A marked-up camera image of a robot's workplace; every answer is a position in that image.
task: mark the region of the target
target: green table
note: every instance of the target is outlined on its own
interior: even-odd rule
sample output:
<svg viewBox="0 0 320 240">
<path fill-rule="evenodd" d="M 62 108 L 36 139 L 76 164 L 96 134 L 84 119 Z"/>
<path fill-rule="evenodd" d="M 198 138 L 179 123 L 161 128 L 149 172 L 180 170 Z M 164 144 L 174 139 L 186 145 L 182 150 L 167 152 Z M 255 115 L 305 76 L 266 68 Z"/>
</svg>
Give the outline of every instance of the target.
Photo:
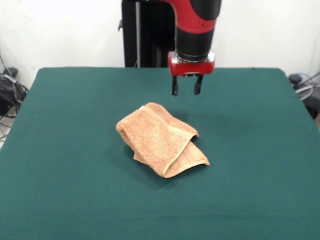
<svg viewBox="0 0 320 240">
<path fill-rule="evenodd" d="M 0 152 L 1 240 L 318 240 L 320 134 L 279 69 L 44 68 Z M 164 179 L 116 131 L 145 103 L 211 166 Z"/>
</svg>

